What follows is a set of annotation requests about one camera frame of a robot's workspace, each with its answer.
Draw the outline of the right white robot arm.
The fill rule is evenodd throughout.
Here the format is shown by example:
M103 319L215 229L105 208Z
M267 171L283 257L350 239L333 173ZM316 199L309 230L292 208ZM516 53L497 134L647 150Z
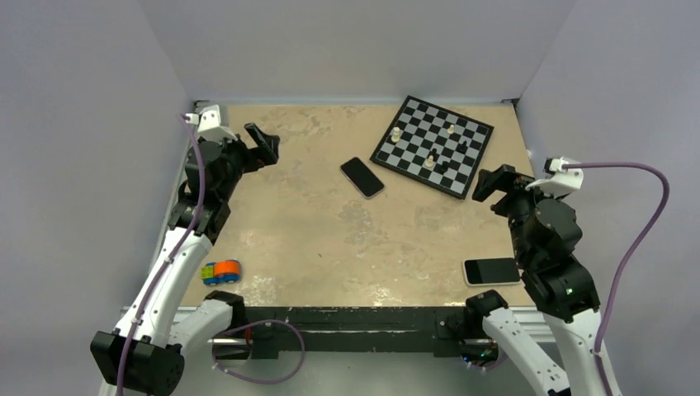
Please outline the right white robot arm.
M463 323L469 333L493 340L498 354L508 357L539 395L619 395L607 350L596 339L602 323L598 292L573 254L583 236L575 210L549 197L544 184L503 165L480 170L472 198L482 202L495 191L504 193L491 209L508 221L524 288L555 338L561 364L523 330L495 290L466 300Z

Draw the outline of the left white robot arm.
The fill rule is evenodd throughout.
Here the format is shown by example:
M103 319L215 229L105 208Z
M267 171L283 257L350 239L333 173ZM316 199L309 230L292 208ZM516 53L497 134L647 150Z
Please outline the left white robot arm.
M238 134L206 139L186 128L192 146L161 251L127 312L110 332L97 332L90 345L103 379L118 395L172 394L191 351L220 333L237 337L245 329L243 297L217 290L190 318L174 322L189 282L229 218L229 199L242 175L279 159L279 136L254 123L244 128L255 147Z

